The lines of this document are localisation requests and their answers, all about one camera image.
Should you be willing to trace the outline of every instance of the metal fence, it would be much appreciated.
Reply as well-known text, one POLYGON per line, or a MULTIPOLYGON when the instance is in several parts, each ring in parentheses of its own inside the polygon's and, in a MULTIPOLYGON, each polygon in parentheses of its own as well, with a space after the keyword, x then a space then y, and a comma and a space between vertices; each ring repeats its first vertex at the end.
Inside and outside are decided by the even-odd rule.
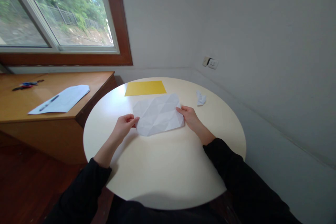
MULTIPOLYGON (((10 1, 10 9, 14 15, 18 15, 24 18, 29 18, 25 10, 22 8, 21 4, 18 0, 9 0, 10 1)), ((78 26, 76 16, 72 12, 68 12, 62 10, 60 8, 55 8, 52 6, 48 6, 42 3, 37 3, 40 8, 43 16, 46 18, 49 24, 56 25, 57 23, 64 23, 66 25, 74 25, 78 26)), ((98 24, 97 21, 92 19, 84 18, 85 26, 87 28, 95 28, 97 30, 104 30, 104 26, 98 24)))

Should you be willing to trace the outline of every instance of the crumpled paper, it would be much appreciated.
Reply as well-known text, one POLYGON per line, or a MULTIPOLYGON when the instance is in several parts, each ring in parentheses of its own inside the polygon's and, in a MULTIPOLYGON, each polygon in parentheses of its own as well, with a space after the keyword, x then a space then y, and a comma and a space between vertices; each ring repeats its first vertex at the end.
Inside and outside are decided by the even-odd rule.
POLYGON ((207 96, 203 96, 200 91, 196 91, 197 94, 197 105, 203 105, 207 100, 207 96))
POLYGON ((150 136, 183 126, 183 115, 176 107, 181 108, 181 105, 175 93, 138 101, 133 106, 134 117, 140 117, 135 125, 138 133, 150 136))

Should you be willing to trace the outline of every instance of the black sleeve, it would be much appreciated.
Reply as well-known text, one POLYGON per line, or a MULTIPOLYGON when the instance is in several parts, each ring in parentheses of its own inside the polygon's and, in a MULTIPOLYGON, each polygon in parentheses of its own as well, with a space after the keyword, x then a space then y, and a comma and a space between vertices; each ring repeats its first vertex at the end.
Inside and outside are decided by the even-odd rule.
POLYGON ((93 158, 61 195, 44 223, 90 224, 98 207, 98 197, 112 169, 100 167, 93 158))
POLYGON ((233 195, 233 207, 244 223, 300 223, 288 205, 219 138, 203 146, 233 195))

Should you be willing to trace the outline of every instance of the person's left hand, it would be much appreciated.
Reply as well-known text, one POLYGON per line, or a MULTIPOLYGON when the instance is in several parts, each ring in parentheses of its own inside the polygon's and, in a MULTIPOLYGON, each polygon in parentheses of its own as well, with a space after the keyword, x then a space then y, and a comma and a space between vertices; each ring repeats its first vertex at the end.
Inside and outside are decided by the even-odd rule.
POLYGON ((110 139, 121 143, 130 129, 135 128, 135 123, 138 122, 139 119, 140 117, 134 118, 132 114, 120 116, 111 133, 110 139))

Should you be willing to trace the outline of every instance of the electrical outlet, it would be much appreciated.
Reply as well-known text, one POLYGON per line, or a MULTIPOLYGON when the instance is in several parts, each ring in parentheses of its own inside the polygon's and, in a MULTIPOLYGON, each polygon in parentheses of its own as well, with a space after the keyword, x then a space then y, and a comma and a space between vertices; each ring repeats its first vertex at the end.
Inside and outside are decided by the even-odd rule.
POLYGON ((202 65, 207 66, 208 62, 209 62, 209 57, 204 57, 202 65))
POLYGON ((210 59, 208 66, 212 69, 216 69, 218 66, 218 61, 215 59, 210 59))

